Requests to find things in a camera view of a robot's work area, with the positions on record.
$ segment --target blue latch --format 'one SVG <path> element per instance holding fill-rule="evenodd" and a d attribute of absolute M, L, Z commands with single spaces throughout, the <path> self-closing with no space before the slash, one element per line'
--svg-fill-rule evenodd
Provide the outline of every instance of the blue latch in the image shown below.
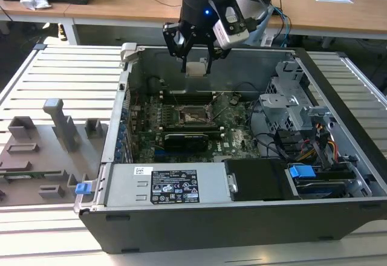
<path fill-rule="evenodd" d="M 77 195 L 89 195 L 91 194 L 91 184 L 90 183 L 79 183 L 75 188 L 75 193 Z"/>
<path fill-rule="evenodd" d="M 316 177 L 313 168 L 310 165 L 293 165 L 289 168 L 292 178 L 295 177 Z"/>

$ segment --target slotted metal surface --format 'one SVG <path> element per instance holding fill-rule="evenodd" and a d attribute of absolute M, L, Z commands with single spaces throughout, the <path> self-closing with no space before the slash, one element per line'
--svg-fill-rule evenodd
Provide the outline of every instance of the slotted metal surface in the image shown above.
<path fill-rule="evenodd" d="M 0 150 L 14 116 L 30 116 L 36 125 L 52 124 L 42 110 L 48 98 L 63 99 L 63 111 L 75 123 L 87 118 L 109 122 L 122 71 L 120 47 L 49 45 L 34 53 L 0 104 Z"/>
<path fill-rule="evenodd" d="M 309 52 L 309 55 L 387 157 L 387 101 L 383 94 L 348 58 L 336 53 Z M 320 105 L 324 105 L 314 86 L 309 88 Z"/>

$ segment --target desk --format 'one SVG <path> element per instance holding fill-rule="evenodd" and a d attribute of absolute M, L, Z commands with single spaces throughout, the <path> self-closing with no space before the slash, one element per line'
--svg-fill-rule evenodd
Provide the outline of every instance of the desk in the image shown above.
<path fill-rule="evenodd" d="M 70 44 L 78 44 L 76 24 L 161 28 L 176 22 L 181 0 L 90 0 L 88 5 L 54 4 L 53 9 L 28 11 L 18 2 L 5 1 L 5 9 L 16 21 L 61 22 Z M 282 0 L 293 23 L 291 34 L 310 36 L 387 39 L 387 0 L 353 0 L 354 4 Z M 0 13 L 0 20 L 7 20 Z M 272 17 L 267 34 L 276 34 L 279 17 Z"/>

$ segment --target open computer chassis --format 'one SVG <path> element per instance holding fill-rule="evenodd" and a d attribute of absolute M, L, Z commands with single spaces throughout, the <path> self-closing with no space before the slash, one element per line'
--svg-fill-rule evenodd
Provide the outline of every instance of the open computer chassis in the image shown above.
<path fill-rule="evenodd" d="M 130 47 L 76 198 L 104 251 L 333 240 L 386 218 L 387 161 L 304 50 L 233 50 L 203 77 L 204 49 L 182 74 L 165 47 Z"/>

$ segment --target green circuit board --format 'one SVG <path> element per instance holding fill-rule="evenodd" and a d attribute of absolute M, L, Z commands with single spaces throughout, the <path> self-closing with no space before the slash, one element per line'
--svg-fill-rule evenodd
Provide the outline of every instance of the green circuit board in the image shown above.
<path fill-rule="evenodd" d="M 134 106 L 131 117 L 136 163 L 222 162 L 228 158 L 257 158 L 247 120 L 250 102 L 232 101 L 232 94 L 221 94 L 209 105 L 165 104 L 159 97 L 147 97 Z M 190 126 L 202 126 L 209 136 L 204 152 L 166 153 L 164 136 L 187 133 Z"/>

